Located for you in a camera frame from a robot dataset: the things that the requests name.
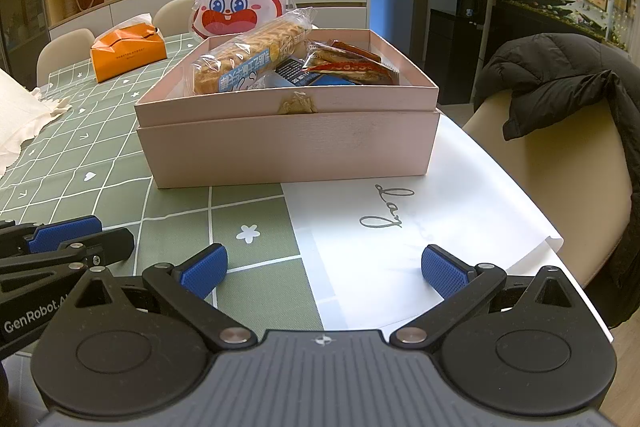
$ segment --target white plastic sheet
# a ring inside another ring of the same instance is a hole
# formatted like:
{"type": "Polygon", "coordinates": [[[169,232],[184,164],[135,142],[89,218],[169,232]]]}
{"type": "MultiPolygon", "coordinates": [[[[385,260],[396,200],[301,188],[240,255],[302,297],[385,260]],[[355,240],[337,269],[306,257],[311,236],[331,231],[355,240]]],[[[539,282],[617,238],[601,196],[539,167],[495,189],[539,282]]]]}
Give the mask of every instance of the white plastic sheet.
{"type": "Polygon", "coordinates": [[[561,264],[554,251],[562,239],[551,223],[444,115],[426,176],[282,187],[327,330],[388,335],[439,303],[420,272],[430,243],[472,266],[490,262],[510,273],[529,253],[544,252],[541,261],[528,258],[528,272],[561,264]]]}

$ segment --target orange paper bag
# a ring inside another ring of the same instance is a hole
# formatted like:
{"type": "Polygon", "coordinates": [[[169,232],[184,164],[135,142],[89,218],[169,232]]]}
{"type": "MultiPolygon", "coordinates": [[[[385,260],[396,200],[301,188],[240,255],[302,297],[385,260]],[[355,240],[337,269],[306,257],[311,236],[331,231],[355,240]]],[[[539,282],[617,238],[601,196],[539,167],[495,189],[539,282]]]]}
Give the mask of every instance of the orange paper bag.
{"type": "Polygon", "coordinates": [[[165,58],[164,39],[152,25],[149,14],[120,23],[100,35],[91,46],[98,83],[165,58]]]}

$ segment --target green checkered tablecloth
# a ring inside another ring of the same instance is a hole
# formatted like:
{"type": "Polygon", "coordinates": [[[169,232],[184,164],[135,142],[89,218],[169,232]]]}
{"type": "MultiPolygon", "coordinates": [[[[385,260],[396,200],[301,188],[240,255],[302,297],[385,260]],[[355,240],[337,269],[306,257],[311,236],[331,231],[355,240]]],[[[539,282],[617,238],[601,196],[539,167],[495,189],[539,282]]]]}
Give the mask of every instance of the green checkered tablecloth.
{"type": "Polygon", "coordinates": [[[222,243],[229,270],[210,301],[259,335],[267,327],[321,328],[279,184],[159,190],[153,181],[134,104],[194,45],[188,35],[170,37],[167,60],[101,84],[90,60],[52,73],[46,97],[69,97],[72,109],[23,144],[0,180],[0,219],[95,214],[105,229],[127,227],[136,249],[111,266],[115,275],[178,264],[222,243]]]}

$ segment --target blue gripper pad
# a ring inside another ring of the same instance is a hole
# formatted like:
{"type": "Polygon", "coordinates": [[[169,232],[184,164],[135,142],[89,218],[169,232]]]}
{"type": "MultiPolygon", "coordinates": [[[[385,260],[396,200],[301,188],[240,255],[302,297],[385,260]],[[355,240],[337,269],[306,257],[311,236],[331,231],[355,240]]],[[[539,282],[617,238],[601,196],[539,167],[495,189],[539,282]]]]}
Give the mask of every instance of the blue gripper pad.
{"type": "Polygon", "coordinates": [[[436,245],[422,251],[422,277],[443,299],[469,284],[469,272],[474,273],[474,268],[436,245]]]}
{"type": "Polygon", "coordinates": [[[37,227],[33,239],[28,241],[31,253],[48,252],[58,249],[63,241],[84,237],[102,231],[102,223],[95,216],[84,216],[59,223],[37,227]]]}
{"type": "Polygon", "coordinates": [[[224,280],[226,268],[226,249],[214,243],[176,266],[172,275],[181,286],[204,299],[224,280]]]}

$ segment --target bread loaf in plastic wrapper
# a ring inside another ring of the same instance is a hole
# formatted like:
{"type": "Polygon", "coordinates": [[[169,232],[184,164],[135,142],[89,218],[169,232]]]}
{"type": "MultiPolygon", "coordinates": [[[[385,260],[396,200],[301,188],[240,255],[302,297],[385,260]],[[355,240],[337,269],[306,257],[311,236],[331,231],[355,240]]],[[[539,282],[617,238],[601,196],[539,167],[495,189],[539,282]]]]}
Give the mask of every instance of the bread loaf in plastic wrapper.
{"type": "Polygon", "coordinates": [[[315,13],[313,8],[292,10],[202,55],[191,65],[185,94],[248,89],[305,40],[315,13]]]}

